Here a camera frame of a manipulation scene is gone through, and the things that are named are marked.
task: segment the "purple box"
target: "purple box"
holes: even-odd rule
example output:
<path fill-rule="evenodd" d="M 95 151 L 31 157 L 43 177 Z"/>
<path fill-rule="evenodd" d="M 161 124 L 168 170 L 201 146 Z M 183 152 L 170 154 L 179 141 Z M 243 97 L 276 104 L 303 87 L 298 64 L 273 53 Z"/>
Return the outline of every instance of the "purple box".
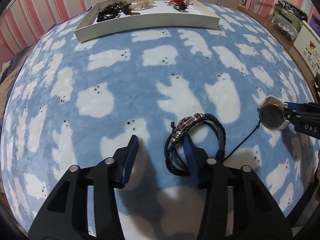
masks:
<path fill-rule="evenodd" d="M 316 15 L 312 14 L 309 25 L 320 37 L 320 19 Z"/>

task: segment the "white tray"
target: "white tray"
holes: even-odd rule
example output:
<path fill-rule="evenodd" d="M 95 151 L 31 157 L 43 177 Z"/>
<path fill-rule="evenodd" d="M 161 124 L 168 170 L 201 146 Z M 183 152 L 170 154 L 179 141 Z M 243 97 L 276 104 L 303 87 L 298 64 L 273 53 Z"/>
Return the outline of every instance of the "white tray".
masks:
<path fill-rule="evenodd" d="M 103 7 L 119 1 L 127 0 L 107 0 L 93 6 L 75 29 L 78 41 L 83 42 L 106 34 L 149 27 L 182 26 L 217 29 L 220 20 L 219 16 L 197 0 L 190 0 L 193 5 L 188 7 L 187 12 L 179 12 L 164 3 L 170 0 L 153 0 L 155 4 L 152 8 L 133 11 L 141 13 L 140 15 L 130 16 L 121 13 L 119 18 L 96 22 L 98 12 Z"/>

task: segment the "metal screw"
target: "metal screw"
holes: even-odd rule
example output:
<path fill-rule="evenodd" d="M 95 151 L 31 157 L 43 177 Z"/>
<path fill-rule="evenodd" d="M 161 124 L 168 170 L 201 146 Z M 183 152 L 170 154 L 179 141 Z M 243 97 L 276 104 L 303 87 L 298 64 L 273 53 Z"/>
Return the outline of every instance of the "metal screw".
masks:
<path fill-rule="evenodd" d="M 250 172 L 251 171 L 251 167 L 248 166 L 248 165 L 243 166 L 242 169 L 243 169 L 244 172 Z"/>
<path fill-rule="evenodd" d="M 70 166 L 69 171 L 75 172 L 75 171 L 77 171 L 78 169 L 79 169 L 79 166 L 78 166 L 78 165 L 72 165 L 72 166 Z"/>
<path fill-rule="evenodd" d="M 112 163 L 114 163 L 115 162 L 115 159 L 114 158 L 106 158 L 105 160 L 104 160 L 104 162 L 105 162 L 105 164 L 112 164 Z"/>
<path fill-rule="evenodd" d="M 208 163 L 208 164 L 211 164 L 211 165 L 214 165 L 214 164 L 217 163 L 217 161 L 216 161 L 216 159 L 214 159 L 214 158 L 209 158 L 209 159 L 207 159 L 207 163 Z"/>

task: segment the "patterned quilt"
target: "patterned quilt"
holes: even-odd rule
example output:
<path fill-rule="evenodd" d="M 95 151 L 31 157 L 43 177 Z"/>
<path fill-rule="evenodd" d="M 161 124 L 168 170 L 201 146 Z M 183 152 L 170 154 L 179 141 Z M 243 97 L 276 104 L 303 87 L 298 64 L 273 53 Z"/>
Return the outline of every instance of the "patterned quilt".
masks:
<path fill-rule="evenodd" d="M 130 182 L 116 190 L 126 239 L 194 239 L 205 191 L 166 169 L 170 122 L 214 114 L 226 130 L 228 154 L 257 125 L 257 106 L 267 95 L 312 101 L 296 65 L 263 26 L 205 5 L 221 18 L 219 29 L 140 29 L 79 43 L 73 30 L 81 15 L 39 41 L 12 89 L 0 146 L 4 189 L 26 230 L 70 165 L 94 166 L 136 134 Z M 214 157 L 211 130 L 199 127 L 192 139 Z M 292 125 L 261 126 L 226 165 L 250 165 L 288 215 L 312 178 L 318 150 L 318 140 Z M 88 199 L 94 235 L 91 188 Z"/>

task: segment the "purple gemstone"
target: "purple gemstone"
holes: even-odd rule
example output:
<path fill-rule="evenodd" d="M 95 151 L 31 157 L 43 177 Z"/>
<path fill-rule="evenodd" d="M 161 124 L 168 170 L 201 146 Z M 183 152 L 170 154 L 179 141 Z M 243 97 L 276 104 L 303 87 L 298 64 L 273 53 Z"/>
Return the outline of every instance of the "purple gemstone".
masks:
<path fill-rule="evenodd" d="M 182 118 L 178 123 L 178 127 L 181 126 L 183 123 L 185 123 L 190 117 L 191 116 L 187 116 L 187 117 Z"/>

